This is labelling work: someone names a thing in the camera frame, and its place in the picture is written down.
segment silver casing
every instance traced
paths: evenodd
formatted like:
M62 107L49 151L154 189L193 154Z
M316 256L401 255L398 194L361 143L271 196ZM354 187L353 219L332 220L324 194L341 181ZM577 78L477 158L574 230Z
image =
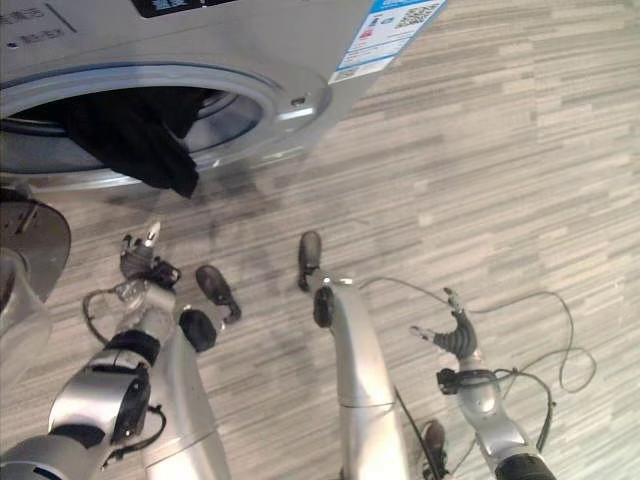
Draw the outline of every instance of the silver casing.
M311 294L333 292L333 322L345 480L409 479L396 394L375 329L350 279L320 269L307 277Z
M371 3L241 0L142 18L129 0L4 0L4 16L32 8L43 16L0 29L1 116L97 91L204 87L243 95L262 115L253 129L214 148L206 144L215 129L206 122L196 128L192 157L200 170L239 159L257 165L298 156L378 75L327 84ZM39 41L21 40L34 34ZM136 182L99 168L67 138L2 132L0 142L3 184L28 182L42 191ZM41 165L37 173L16 173L15 165L33 162Z
M180 328L165 343L151 372L150 404L162 405L167 425L142 451L149 480L231 478L196 352ZM159 426L157 418L148 415L143 436Z
M486 366L479 350L470 357L460 360L460 371L485 370ZM540 452L524 430L514 422L504 408L502 394L497 383L487 384L486 378L479 378L477 387L458 390L458 404L467 423L476 432L480 451L491 472L507 458L528 454L540 457Z

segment washing machine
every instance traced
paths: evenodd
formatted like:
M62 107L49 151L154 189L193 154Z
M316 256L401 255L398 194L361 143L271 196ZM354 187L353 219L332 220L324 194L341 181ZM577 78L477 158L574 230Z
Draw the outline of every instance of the washing machine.
M3 0L1 181L124 185L31 112L120 89L205 88L183 141L206 170L304 154L445 0Z

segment laminate flooring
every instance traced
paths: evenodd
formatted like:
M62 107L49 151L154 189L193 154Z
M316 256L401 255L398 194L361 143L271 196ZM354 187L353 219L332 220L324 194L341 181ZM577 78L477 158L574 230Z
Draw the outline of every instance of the laminate flooring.
M332 339L295 286L308 229L323 236L327 268L357 281L451 286L475 310L538 290L561 294L575 344L598 370L570 394L558 382L559 356L531 369L557 402L545 458L559 479L638 478L638 0L452 0L306 158L232 166L201 182L192 201L150 189L49 201L66 215L73 246L48 302L51 341L2 405L2 450L46 431L56 393L98 350L82 294L117 283L121 237L160 217L158 251L184 274L180 301L220 318L193 278L211 263L243 307L242 322L200 359L234 479L338 476ZM365 296L394 382L419 423L444 423L455 465L472 432L435 382L453 359L408 333L413 324L452 328L449 313L400 285L380 282ZM101 328L112 328L117 307L97 300ZM569 336L551 297L472 318L494 367L523 366ZM564 374L567 388L580 386L588 360L570 355ZM535 438L540 388L519 380L506 404ZM477 449L456 473L489 477ZM144 472L133 455L96 478Z

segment cable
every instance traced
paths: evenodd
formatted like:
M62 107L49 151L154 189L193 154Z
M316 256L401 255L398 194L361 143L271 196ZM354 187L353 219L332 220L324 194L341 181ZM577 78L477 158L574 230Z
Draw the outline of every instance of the cable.
M416 425L416 422L411 416L411 413L409 413L409 409L405 405L404 400L402 400L402 396L400 395L400 392L398 391L397 387L394 386L393 388L396 391L396 397L398 398L398 402L400 402L400 406L402 407L404 414L407 416L407 419L409 419L409 423L411 424L413 433L415 433L416 437L418 438L418 442L420 443L420 447L422 447L422 451L424 452L424 455L427 459L427 463L429 463L429 469L433 474L434 480L442 480L442 477L440 476L440 469L436 465L436 461L433 458L433 455L431 454L431 450L429 450L427 446L424 444L424 439L422 438L422 435L420 435L420 430L418 429L418 425Z
M113 452L111 452L109 457L107 457L107 459L105 460L103 467L106 467L107 464L109 463L109 460L111 460L112 458L115 458L117 461L120 461L125 455L128 455L129 453L137 452L138 450L142 450L143 448L147 448L153 442L158 440L158 438L160 438L160 435L162 435L162 432L164 432L164 428L167 426L167 417L162 411L162 405L158 405L157 407L148 406L147 411L153 413L154 415L158 415L160 417L161 425L158 431L153 435L151 435L149 438L145 438L144 440L140 440L137 443L133 443L131 445L127 445L126 447L122 447L114 450Z
M439 303L442 303L444 305L448 305L448 302L442 298L440 298L438 295L436 295L435 293L426 290L422 287L419 287L417 285L414 285L412 283L406 282L404 280L400 280L397 278L393 278L393 277L373 277L367 281L365 281L363 284L361 284L360 289L364 289L374 283L378 283L378 282L391 282L391 283L396 283L399 285L403 285L405 287L411 288L413 290L416 290L418 292L423 293L424 295L427 295L431 298L433 298L434 300L438 301ZM574 393L578 393L582 390L584 390L593 380L593 378L596 375L597 372L597 368L598 368L598 364L596 359L594 358L594 356L585 348L583 347L574 347L573 346L573 342L574 342L574 338L575 338L575 321L573 318L573 315L571 314L571 310L569 309L569 306L566 304L566 302L564 301L564 299L556 292L553 291L548 291L548 290L544 290L544 291L540 291L540 292L535 292L532 294L528 294L528 295L524 295L521 297L518 297L514 300L510 300L508 302L502 303L502 304L498 304L498 305L494 305L491 307L487 307L485 309L482 310L468 310L468 313L470 314L475 314L475 315L479 315L479 314L487 314L487 313L493 313L496 312L498 310L501 310L503 308L506 307L510 307L512 305L515 305L519 302L525 301L525 300L529 300L531 298L534 297L538 297L538 296L552 296L555 299L557 299L561 305L562 308L567 316L567 319L569 320L569 338L567 340L567 345L565 348L562 349L558 349L558 350L553 350L550 352L547 352L541 356L539 356L538 358L536 358L535 360L529 362L528 364L526 364L524 367L520 368L520 369L512 369L512 370L508 370L508 369L497 369L494 371L495 372L507 372L508 374L505 375L504 377L500 377L499 379L497 379L497 381L502 381L505 380L507 378L512 378L511 383L504 389L504 393L503 393L503 398L506 398L507 395L509 394L509 392L511 391L511 388L513 387L516 379L520 376L524 376L524 377L528 377L531 378L533 380L535 380L540 386L542 386L542 388L545 390L545 392L547 393L547 415L545 417L545 421L543 423L543 426L540 430L540 434L538 435L538 440L536 442L536 447L539 451L541 451L547 441L548 435L549 435L549 431L551 429L551 422L553 419L553 406L555 406L555 403L553 402L553 398L551 395L551 389L549 388L549 386L543 381L541 380L539 377L537 377L536 375L533 375L531 373L527 373L526 370L528 370L529 368L531 368L533 365L536 365L537 363L552 357L554 355L562 355L562 359L560 360L560 368L558 371L558 383L560 385L560 388L569 393L569 394L574 394ZM584 381L584 383L582 383L580 386L576 387L576 388L568 388L565 384L565 380L564 380L564 372L565 372L565 367L566 364L568 362L569 359L569 355L572 352L580 352L582 354L584 354L590 362L590 373L589 373L589 377ZM415 425L415 421L413 420L413 418L410 416L408 409L404 408L403 405L403 410L405 410L405 414L407 415L407 418L409 418L410 423L413 425ZM418 432L418 438L420 440L420 445L422 446L423 449L425 449L425 446L423 444L422 438ZM471 452L473 451L473 447L476 445L476 440L474 439L471 444L469 445L468 449L466 450L465 454L462 456L461 460L458 462L458 464L451 470L451 475L454 475L457 470L460 468L460 466L466 461L466 459L469 457L469 455L471 454Z
M116 288L117 288L117 285L113 288L109 288L106 290L94 290L92 292L87 293L82 299L82 316L84 317L84 321L87 325L87 328L89 329L91 334L103 345L106 345L107 343L109 343L109 340L104 335L102 335L93 324L93 321L95 320L96 317L94 317L93 315L91 315L91 313L89 313L89 307L91 306L91 300L93 300L94 297L98 295L106 294L106 293L114 294L116 292Z

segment label sticker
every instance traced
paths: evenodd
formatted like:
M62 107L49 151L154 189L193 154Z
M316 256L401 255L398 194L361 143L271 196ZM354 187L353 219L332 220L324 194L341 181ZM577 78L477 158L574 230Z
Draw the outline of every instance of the label sticker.
M446 1L375 0L329 83L384 69Z

